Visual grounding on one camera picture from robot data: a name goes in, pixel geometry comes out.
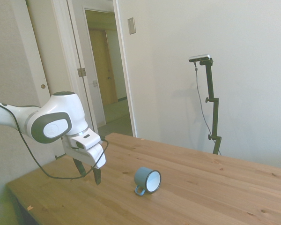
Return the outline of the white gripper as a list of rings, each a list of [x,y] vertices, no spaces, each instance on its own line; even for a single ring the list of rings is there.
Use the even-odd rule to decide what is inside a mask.
[[[65,153],[73,157],[74,164],[82,177],[86,176],[86,170],[82,162],[93,166],[92,172],[94,174],[95,183],[99,185],[102,179],[100,168],[106,163],[104,150],[101,144],[98,143],[88,150],[73,149],[65,138],[62,138],[62,144]]]

